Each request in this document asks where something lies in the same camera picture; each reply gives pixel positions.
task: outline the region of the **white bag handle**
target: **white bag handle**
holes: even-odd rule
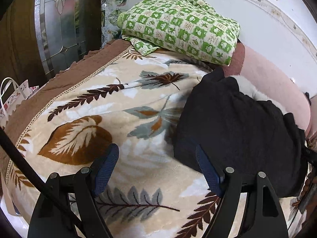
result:
[[[5,82],[6,80],[9,80],[9,81],[8,81],[8,83],[4,86],[4,89],[3,89],[3,91],[2,91],[2,85],[4,84],[4,82]],[[5,108],[4,108],[3,101],[2,101],[2,97],[3,97],[4,93],[7,91],[7,89],[9,88],[9,86],[10,86],[11,83],[13,84],[14,91],[15,91],[15,92],[19,91],[19,92],[23,95],[24,99],[26,99],[26,95],[23,93],[23,91],[21,90],[21,88],[19,87],[19,85],[15,82],[15,80],[14,80],[13,78],[6,77],[6,78],[2,81],[1,87],[0,87],[0,103],[1,103],[1,108],[2,108],[2,110],[3,110],[3,113],[4,113],[4,115],[5,115],[7,118],[8,118],[8,114],[7,114],[7,111],[6,111]]]

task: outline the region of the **metal screw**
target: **metal screw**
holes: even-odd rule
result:
[[[57,177],[57,173],[51,173],[51,174],[50,174],[50,178],[51,178],[51,179],[54,179],[54,178],[56,178],[56,177]]]
[[[265,178],[265,176],[266,176],[265,172],[259,172],[258,175],[259,175],[261,178]]]
[[[227,167],[226,172],[232,174],[235,170],[232,167]]]
[[[89,170],[90,170],[89,167],[83,167],[83,168],[80,170],[80,172],[81,172],[82,174],[86,174],[86,173],[89,172]]]

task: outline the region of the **black rod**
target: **black rod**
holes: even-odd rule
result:
[[[10,159],[15,163],[17,168],[25,175],[26,178],[52,203],[78,227],[78,229],[85,234],[84,227],[80,219],[67,207],[65,207],[58,198],[50,191],[42,179],[37,175],[29,163],[23,158],[17,148],[13,145],[7,134],[0,128],[0,146],[8,154]]]

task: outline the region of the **black garment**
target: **black garment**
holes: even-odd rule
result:
[[[292,113],[283,116],[271,101],[255,101],[239,91],[221,67],[205,75],[187,99],[173,140],[174,157],[201,172],[195,144],[225,167],[242,174],[263,171],[279,197],[299,195],[307,162],[305,134]]]

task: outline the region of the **beige blanket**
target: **beige blanket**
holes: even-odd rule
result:
[[[219,199],[202,174],[172,157],[171,136],[187,96],[209,70],[181,54],[141,56],[129,47],[48,102],[17,147],[46,181],[52,172],[69,175],[89,166],[116,143],[118,163],[97,198],[114,238],[201,237]],[[39,192],[11,162],[6,182],[30,221]],[[281,201],[286,221],[294,211],[291,199]],[[71,203],[78,214],[73,195]],[[241,202],[230,237],[237,235],[243,211]]]

